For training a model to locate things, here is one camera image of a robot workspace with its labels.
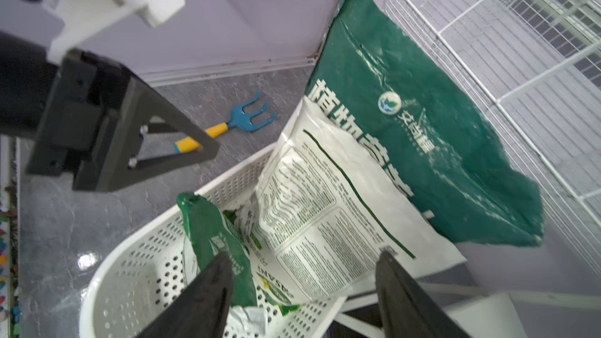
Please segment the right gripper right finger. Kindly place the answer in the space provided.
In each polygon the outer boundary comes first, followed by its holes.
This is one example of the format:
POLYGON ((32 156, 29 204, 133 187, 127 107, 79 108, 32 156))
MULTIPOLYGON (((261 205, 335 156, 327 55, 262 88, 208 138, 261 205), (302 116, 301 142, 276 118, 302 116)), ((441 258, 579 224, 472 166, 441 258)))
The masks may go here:
POLYGON ((394 256, 381 253, 376 290, 386 337, 467 337, 394 256))

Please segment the white fertilizer bag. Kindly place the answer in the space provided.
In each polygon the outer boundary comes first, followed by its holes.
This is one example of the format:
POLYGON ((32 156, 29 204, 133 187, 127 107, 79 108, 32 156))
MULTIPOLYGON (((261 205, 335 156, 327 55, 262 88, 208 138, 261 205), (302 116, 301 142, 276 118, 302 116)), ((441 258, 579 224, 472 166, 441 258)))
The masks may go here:
POLYGON ((254 284, 280 305, 375 289, 384 252, 415 278, 465 261, 369 152, 307 99, 236 222, 254 284))

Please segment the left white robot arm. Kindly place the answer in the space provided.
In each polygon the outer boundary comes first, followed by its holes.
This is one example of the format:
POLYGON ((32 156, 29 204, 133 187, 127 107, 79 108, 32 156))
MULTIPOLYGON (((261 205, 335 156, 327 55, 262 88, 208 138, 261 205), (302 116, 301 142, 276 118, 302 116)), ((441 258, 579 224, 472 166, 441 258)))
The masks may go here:
POLYGON ((58 64, 44 48, 1 36, 1 132, 32 139, 27 171, 73 176, 72 188, 114 192, 216 157, 219 144, 122 64, 75 49, 58 64), (140 159, 147 135, 181 132, 187 153, 140 159))

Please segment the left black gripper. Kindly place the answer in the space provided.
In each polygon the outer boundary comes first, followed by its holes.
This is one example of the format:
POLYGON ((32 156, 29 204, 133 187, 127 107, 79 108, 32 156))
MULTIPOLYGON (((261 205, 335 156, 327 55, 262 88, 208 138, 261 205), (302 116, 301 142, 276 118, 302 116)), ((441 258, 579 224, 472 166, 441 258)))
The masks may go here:
POLYGON ((26 166, 29 175, 73 176, 102 192, 100 177, 124 102, 124 186, 213 160, 219 143, 125 65, 83 51, 53 79, 26 166))

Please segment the large dark green soil bag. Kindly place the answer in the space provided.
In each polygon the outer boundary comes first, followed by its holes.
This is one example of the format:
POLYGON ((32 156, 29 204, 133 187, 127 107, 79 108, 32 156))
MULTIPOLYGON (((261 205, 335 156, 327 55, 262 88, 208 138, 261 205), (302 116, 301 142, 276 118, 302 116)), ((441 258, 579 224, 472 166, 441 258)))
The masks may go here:
POLYGON ((343 0, 306 96, 453 243, 537 247, 538 185, 475 103, 373 0, 343 0))

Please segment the green and white soil bag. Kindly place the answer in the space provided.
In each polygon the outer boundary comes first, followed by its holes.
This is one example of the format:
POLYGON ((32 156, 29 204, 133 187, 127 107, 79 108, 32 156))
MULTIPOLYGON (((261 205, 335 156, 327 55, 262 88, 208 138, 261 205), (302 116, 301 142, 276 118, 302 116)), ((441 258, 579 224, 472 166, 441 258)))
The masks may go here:
POLYGON ((192 249, 192 264, 202 272, 223 254, 233 274, 232 296, 226 317, 238 333, 263 335, 268 327, 268 314, 258 306, 258 287, 251 275, 249 250, 232 220, 208 199, 192 192, 178 196, 183 228, 192 249))

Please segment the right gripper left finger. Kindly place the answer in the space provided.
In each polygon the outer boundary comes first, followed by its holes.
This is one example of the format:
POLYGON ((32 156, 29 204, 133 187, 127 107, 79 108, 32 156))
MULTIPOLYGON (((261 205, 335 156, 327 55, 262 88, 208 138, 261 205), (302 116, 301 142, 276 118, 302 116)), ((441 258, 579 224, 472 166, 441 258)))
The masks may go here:
POLYGON ((221 253, 139 337, 221 337, 233 294, 233 267, 221 253))

